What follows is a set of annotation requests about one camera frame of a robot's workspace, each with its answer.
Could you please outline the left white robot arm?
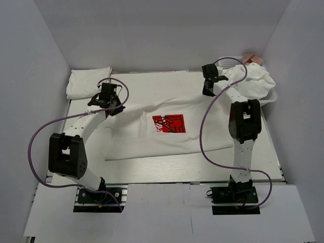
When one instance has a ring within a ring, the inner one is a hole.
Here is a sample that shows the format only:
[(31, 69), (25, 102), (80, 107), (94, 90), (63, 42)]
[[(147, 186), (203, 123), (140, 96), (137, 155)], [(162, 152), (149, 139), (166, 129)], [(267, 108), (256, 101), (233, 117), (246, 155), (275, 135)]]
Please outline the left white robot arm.
[(117, 84), (103, 83), (100, 93), (88, 103), (87, 114), (49, 139), (49, 171), (90, 189), (89, 195), (96, 202), (106, 199), (107, 189), (103, 187), (103, 179), (88, 168), (85, 143), (102, 122), (125, 108), (117, 95), (117, 87)]

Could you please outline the white Coca-Cola print t-shirt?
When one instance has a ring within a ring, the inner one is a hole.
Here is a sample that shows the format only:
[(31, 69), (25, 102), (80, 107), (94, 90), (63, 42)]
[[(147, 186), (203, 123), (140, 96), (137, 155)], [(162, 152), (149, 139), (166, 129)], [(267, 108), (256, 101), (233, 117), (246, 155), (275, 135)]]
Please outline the white Coca-Cola print t-shirt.
[(219, 102), (198, 95), (126, 108), (104, 122), (106, 161), (191, 154), (233, 146)]

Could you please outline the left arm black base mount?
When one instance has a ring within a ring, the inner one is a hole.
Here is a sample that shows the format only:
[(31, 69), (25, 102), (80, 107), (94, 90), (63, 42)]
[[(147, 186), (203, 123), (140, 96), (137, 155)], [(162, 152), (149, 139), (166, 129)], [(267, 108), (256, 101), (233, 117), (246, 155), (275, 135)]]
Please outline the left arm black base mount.
[[(106, 190), (110, 192), (123, 209), (127, 200), (126, 185), (106, 185)], [(90, 193), (84, 189), (77, 189), (74, 213), (121, 213), (118, 204), (111, 197), (104, 193)]]

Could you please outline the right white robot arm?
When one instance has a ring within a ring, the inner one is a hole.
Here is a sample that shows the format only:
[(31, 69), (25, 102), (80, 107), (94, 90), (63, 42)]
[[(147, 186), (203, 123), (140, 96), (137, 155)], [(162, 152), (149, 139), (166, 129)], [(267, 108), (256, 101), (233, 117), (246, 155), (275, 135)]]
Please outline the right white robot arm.
[(233, 138), (234, 160), (233, 166), (218, 165), (231, 169), (228, 189), (229, 197), (235, 201), (242, 201), (247, 196), (245, 187), (252, 187), (251, 162), (252, 150), (261, 132), (261, 107), (257, 99), (248, 99), (233, 85), (228, 78), (220, 75), (214, 63), (202, 66), (204, 86), (202, 94), (213, 97), (213, 102), (221, 101), (229, 108), (228, 129)]

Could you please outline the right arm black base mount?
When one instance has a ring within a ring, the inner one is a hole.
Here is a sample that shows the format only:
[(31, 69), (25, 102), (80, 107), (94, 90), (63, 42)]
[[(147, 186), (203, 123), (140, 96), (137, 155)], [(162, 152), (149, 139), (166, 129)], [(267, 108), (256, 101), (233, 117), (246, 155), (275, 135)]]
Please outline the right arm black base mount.
[(213, 215), (260, 215), (260, 208), (254, 208), (259, 203), (255, 186), (238, 199), (231, 195), (228, 187), (211, 187), (206, 196), (212, 201)]

